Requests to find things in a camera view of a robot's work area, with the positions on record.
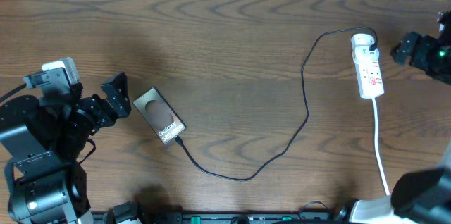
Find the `Galaxy S25 Ultra smartphone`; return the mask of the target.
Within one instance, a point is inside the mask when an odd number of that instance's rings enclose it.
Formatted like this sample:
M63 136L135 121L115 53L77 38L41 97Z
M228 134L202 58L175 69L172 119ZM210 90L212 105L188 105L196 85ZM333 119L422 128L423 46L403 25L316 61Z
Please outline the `Galaxy S25 Ultra smartphone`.
M186 130L186 124L155 87L139 96L133 104L163 144Z

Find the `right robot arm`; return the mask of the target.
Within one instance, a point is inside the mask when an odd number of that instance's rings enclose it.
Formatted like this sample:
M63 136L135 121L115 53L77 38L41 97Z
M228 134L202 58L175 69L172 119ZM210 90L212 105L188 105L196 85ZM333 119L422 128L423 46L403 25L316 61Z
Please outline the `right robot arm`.
M439 37L408 32L390 55L399 65L409 64L434 80L450 83L450 12L440 12ZM376 40L366 34L351 38L360 96L374 101L383 93ZM378 199L351 201L335 215L342 223L449 223L450 152L440 165L404 174L392 191Z

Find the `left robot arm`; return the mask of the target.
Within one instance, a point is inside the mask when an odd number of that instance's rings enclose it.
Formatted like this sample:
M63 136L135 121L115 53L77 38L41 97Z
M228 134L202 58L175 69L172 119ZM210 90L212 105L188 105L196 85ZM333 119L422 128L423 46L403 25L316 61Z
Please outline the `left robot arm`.
M17 223L94 223L87 174L78 156L103 127L130 115L128 80L119 73L101 84L106 98L82 97L61 68L24 77L43 96L16 97L1 106L1 144L8 213Z

